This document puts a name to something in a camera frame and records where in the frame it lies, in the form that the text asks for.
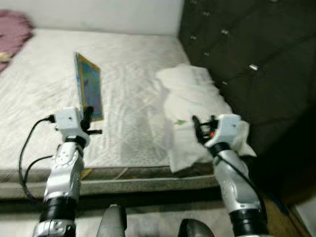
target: tufted headboard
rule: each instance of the tufted headboard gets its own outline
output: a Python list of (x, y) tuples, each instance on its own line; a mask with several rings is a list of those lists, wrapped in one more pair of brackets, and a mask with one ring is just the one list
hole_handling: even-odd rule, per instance
[(314, 103), (315, 0), (185, 0), (179, 39), (251, 124), (258, 155)]

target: black wire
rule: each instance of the black wire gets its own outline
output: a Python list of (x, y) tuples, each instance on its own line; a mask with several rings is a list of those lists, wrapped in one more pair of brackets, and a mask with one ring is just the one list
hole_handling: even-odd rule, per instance
[(29, 176), (29, 172), (30, 172), (32, 166), (33, 166), (35, 163), (37, 163), (38, 161), (42, 160), (42, 159), (47, 159), (47, 158), (51, 158), (51, 157), (53, 157), (53, 155), (38, 158), (38, 159), (36, 159), (35, 161), (33, 161), (33, 162), (29, 165), (29, 167), (26, 169), (25, 174), (24, 174), (24, 183), (25, 183), (25, 185), (26, 185), (26, 183), (28, 182), (28, 176)]
[(36, 198), (31, 194), (31, 192), (29, 191), (29, 189), (28, 189), (27, 186), (26, 186), (26, 181), (25, 181), (25, 179), (24, 179), (24, 177), (23, 177), (23, 173), (22, 173), (22, 172), (23, 172), (23, 171), (22, 171), (22, 159), (23, 159), (24, 150), (25, 150), (25, 148), (26, 148), (26, 146), (27, 146), (27, 144), (28, 144), (28, 142), (29, 142), (29, 139), (30, 139), (30, 137), (31, 137), (31, 135), (32, 135), (32, 133), (33, 133), (33, 131), (34, 131), (34, 129), (36, 128), (36, 126), (37, 126), (39, 123), (41, 123), (41, 122), (43, 122), (43, 121), (49, 121), (49, 119), (48, 119), (48, 118), (43, 118), (43, 119), (40, 119), (39, 121), (37, 121), (37, 122), (34, 124), (34, 126), (32, 127), (32, 129), (31, 129), (31, 131), (30, 131), (30, 133), (29, 133), (28, 138), (26, 139), (26, 141), (25, 141), (25, 143), (24, 143), (24, 146), (23, 146), (23, 148), (22, 148), (22, 150), (21, 150), (20, 159), (19, 159), (19, 180), (20, 180), (20, 184), (21, 184), (21, 186), (22, 186), (22, 188), (23, 188), (23, 191), (24, 191), (25, 195), (29, 198), (29, 200), (30, 200), (31, 202), (33, 202), (35, 205), (38, 205), (38, 206), (42, 206), (42, 203), (40, 203), (40, 202), (38, 202), (38, 201), (36, 200)]
[(255, 192), (255, 194), (258, 196), (260, 205), (261, 205), (261, 211), (263, 214), (263, 217), (265, 219), (266, 222), (268, 222), (268, 215), (267, 215), (267, 209), (266, 209), (266, 205), (264, 200), (262, 199), (261, 195), (259, 194), (258, 189), (256, 188), (256, 186), (254, 185), (254, 183), (247, 178), (239, 169), (237, 169), (232, 163), (230, 163), (229, 161), (227, 161), (226, 159), (224, 159), (221, 155), (217, 155), (217, 157), (222, 160), (223, 162), (225, 162), (226, 164), (228, 164), (241, 178), (243, 178), (243, 180), (250, 185), (250, 187), (253, 189), (253, 191)]

